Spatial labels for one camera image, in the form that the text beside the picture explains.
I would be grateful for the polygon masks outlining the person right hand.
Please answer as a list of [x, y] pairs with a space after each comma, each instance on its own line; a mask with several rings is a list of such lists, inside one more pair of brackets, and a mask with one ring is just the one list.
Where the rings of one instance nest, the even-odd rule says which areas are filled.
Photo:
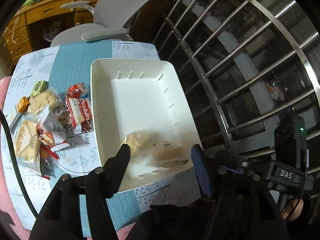
[[289, 202], [285, 205], [283, 211], [281, 212], [283, 220], [296, 220], [302, 213], [303, 206], [304, 202], [302, 199], [298, 200], [297, 198], [292, 198], [291, 200], [289, 200]]

